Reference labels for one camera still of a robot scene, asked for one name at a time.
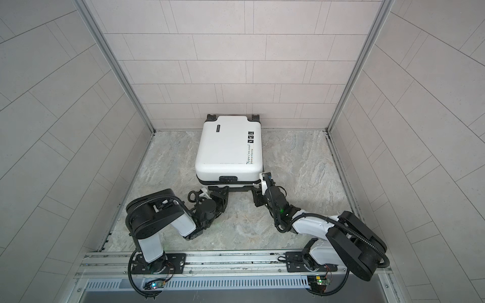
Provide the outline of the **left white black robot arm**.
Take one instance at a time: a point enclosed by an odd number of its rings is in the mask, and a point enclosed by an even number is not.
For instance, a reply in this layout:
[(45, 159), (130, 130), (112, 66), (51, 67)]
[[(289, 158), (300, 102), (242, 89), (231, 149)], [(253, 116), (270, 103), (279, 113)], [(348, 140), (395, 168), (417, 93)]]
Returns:
[(185, 240), (203, 234), (226, 210), (229, 187), (202, 188), (188, 194), (188, 208), (172, 189), (134, 199), (126, 206), (125, 225), (135, 244), (128, 261), (128, 280), (144, 299), (155, 299), (173, 275), (175, 265), (160, 240), (160, 232), (172, 227)]

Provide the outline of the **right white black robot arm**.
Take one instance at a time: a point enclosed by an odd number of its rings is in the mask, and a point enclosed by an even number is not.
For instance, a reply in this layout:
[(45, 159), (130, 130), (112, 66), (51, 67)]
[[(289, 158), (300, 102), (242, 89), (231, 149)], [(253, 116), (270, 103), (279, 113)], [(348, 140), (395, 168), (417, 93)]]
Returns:
[[(342, 290), (350, 273), (368, 282), (376, 269), (390, 266), (384, 241), (352, 212), (344, 211), (341, 215), (327, 217), (295, 207), (286, 200), (286, 191), (275, 184), (269, 172), (260, 174), (260, 188), (253, 193), (255, 205), (266, 206), (278, 232), (313, 237), (302, 250), (301, 258), (296, 261), (309, 271), (318, 271), (320, 268), (325, 270), (324, 276), (317, 276), (312, 281), (307, 290), (310, 294), (320, 297), (334, 295)], [(329, 281), (331, 270), (325, 261), (324, 252), (318, 248), (318, 241), (329, 242), (346, 267), (341, 284), (331, 291), (324, 284)]]

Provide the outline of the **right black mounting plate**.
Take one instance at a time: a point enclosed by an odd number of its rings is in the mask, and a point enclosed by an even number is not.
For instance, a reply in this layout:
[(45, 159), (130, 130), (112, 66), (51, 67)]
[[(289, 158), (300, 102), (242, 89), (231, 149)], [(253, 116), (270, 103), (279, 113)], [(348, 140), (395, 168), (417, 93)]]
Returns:
[(303, 255), (301, 252), (285, 252), (284, 256), (278, 257), (278, 261), (286, 265), (289, 273), (338, 271), (337, 265), (319, 265), (309, 255)]

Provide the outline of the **black mounting plate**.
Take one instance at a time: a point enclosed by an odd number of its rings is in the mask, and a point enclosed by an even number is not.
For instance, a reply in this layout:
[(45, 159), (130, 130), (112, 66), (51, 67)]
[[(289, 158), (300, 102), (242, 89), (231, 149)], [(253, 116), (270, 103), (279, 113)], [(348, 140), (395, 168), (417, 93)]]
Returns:
[(172, 275), (182, 274), (187, 255), (184, 253), (165, 253), (151, 263), (145, 261), (142, 254), (131, 259), (131, 273), (135, 275)]
[(278, 261), (286, 265), (289, 273), (338, 271), (337, 265), (319, 265), (309, 255), (303, 255), (301, 252), (285, 252), (284, 256), (278, 257)]

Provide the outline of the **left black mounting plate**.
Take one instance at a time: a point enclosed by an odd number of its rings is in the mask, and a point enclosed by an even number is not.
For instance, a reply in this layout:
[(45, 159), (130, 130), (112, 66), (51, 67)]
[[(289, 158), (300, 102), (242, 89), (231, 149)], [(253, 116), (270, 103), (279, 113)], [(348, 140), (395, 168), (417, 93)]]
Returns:
[(165, 253), (151, 263), (145, 261), (142, 254), (131, 259), (131, 273), (135, 275), (172, 275), (182, 274), (187, 255), (184, 253)]

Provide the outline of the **right green circuit board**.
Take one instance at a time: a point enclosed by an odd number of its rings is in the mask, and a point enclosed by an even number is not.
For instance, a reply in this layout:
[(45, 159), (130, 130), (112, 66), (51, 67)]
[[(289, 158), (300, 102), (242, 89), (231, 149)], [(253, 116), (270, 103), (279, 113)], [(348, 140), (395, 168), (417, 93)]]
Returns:
[(316, 293), (326, 293), (326, 291), (329, 289), (332, 279), (328, 276), (315, 276), (315, 275), (308, 275), (308, 285), (309, 289), (312, 292)]

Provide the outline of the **green circuit board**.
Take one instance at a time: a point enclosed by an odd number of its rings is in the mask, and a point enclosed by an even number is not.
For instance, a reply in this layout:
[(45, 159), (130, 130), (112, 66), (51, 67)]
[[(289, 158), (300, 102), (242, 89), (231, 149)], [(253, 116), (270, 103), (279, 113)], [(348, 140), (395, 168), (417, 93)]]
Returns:
[(332, 279), (328, 276), (315, 276), (315, 275), (308, 275), (308, 285), (309, 289), (312, 292), (316, 293), (326, 293), (326, 291), (329, 289)]
[(169, 279), (155, 279), (155, 280), (146, 282), (144, 285), (144, 289), (145, 290), (163, 289), (169, 281), (170, 281)]

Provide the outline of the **left green circuit board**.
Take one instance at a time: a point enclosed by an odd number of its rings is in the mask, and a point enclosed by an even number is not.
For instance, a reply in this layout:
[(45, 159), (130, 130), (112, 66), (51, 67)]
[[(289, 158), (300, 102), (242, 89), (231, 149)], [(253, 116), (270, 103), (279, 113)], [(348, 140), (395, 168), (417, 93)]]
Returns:
[(169, 281), (170, 281), (169, 279), (155, 279), (155, 280), (146, 282), (144, 285), (144, 289), (145, 290), (163, 289)]

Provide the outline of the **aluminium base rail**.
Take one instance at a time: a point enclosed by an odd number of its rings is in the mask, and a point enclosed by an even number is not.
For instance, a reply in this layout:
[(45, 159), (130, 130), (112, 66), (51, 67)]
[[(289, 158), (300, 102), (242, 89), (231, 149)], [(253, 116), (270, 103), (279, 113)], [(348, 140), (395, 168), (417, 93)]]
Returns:
[[(70, 302), (143, 302), (146, 282), (169, 279), (163, 289), (151, 290), (157, 302), (402, 302), (393, 272), (379, 269), (364, 282), (353, 274), (335, 296), (320, 297), (307, 290), (308, 275), (289, 273), (278, 261), (285, 250), (173, 251), (187, 255), (182, 274), (135, 275), (128, 269), (129, 252), (87, 253), (75, 274)], [(338, 266), (331, 272), (329, 291), (340, 285), (346, 267), (330, 249), (325, 261)]]

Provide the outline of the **left aluminium corner post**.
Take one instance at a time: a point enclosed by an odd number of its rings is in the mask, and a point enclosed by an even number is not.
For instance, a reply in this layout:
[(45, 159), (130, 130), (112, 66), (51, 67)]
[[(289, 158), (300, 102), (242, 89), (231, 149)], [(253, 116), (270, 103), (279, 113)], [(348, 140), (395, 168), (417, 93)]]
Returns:
[(110, 65), (115, 77), (117, 78), (119, 84), (125, 91), (132, 104), (135, 106), (140, 116), (144, 120), (145, 124), (149, 128), (150, 132), (154, 135), (156, 133), (146, 111), (142, 107), (139, 98), (128, 81), (126, 73), (123, 71), (119, 61), (116, 59), (112, 49), (110, 48), (106, 38), (104, 37), (100, 27), (97, 25), (91, 11), (89, 10), (86, 1), (73, 0), (73, 4), (79, 12), (85, 26), (89, 30), (93, 39), (97, 43), (102, 55), (105, 57), (106, 61)]

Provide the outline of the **aluminium corner post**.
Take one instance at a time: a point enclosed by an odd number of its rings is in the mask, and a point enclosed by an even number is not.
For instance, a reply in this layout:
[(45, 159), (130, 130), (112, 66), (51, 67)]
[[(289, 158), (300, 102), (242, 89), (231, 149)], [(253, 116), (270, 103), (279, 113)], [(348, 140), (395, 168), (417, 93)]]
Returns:
[(128, 81), (126, 73), (123, 71), (119, 61), (116, 59), (112, 49), (110, 48), (106, 38), (104, 37), (100, 27), (97, 25), (91, 11), (89, 10), (86, 1), (73, 0), (73, 4), (79, 12), (85, 26), (89, 30), (93, 39), (97, 43), (102, 55), (105, 57), (106, 61), (110, 65), (115, 77), (117, 78), (119, 84), (125, 91), (132, 104), (135, 106), (140, 116), (144, 120), (145, 124), (149, 128), (150, 132), (154, 135), (156, 133), (146, 111), (142, 107), (139, 98)]
[(347, 99), (350, 96), (350, 93), (352, 92), (353, 87), (355, 86), (357, 79), (359, 77), (359, 74), (361, 73), (365, 62), (370, 55), (371, 49), (375, 45), (376, 39), (378, 38), (378, 35), (380, 33), (380, 30), (382, 26), (385, 23), (385, 20), (387, 16), (390, 13), (390, 10), (392, 8), (394, 1), (392, 0), (384, 0), (382, 1), (380, 8), (377, 12), (376, 18), (370, 28), (370, 31), (367, 35), (367, 38), (365, 40), (365, 43), (361, 49), (361, 52), (359, 53), (359, 56), (357, 58), (356, 64), (352, 70), (352, 73), (344, 87), (344, 90), (342, 92), (341, 98), (339, 99), (339, 102), (337, 104), (336, 110), (330, 120), (330, 124), (328, 125), (327, 128), (327, 133), (330, 134), (333, 129), (335, 128), (337, 121), (344, 109), (344, 106), (347, 102)]

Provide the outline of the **right aluminium corner post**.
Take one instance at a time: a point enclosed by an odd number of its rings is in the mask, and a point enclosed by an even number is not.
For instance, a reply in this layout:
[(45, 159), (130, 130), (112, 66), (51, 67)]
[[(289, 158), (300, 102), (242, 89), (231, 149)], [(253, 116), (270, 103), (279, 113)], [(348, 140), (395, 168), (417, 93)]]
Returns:
[(359, 53), (359, 56), (357, 58), (356, 64), (352, 70), (352, 73), (344, 87), (344, 90), (342, 92), (341, 98), (339, 99), (339, 102), (337, 104), (336, 110), (330, 120), (330, 124), (328, 125), (327, 128), (327, 133), (330, 134), (333, 129), (335, 128), (337, 121), (344, 109), (344, 106), (347, 102), (347, 99), (350, 96), (350, 93), (352, 92), (353, 87), (355, 86), (357, 79), (359, 77), (359, 74), (361, 73), (365, 62), (370, 55), (371, 49), (375, 45), (376, 39), (378, 38), (378, 35), (380, 33), (380, 30), (382, 26), (385, 23), (385, 20), (387, 16), (390, 13), (390, 10), (392, 8), (394, 1), (392, 0), (384, 0), (382, 1), (380, 8), (377, 12), (376, 18), (370, 28), (370, 31), (367, 35), (367, 38), (365, 40), (365, 43), (361, 49), (361, 52)]

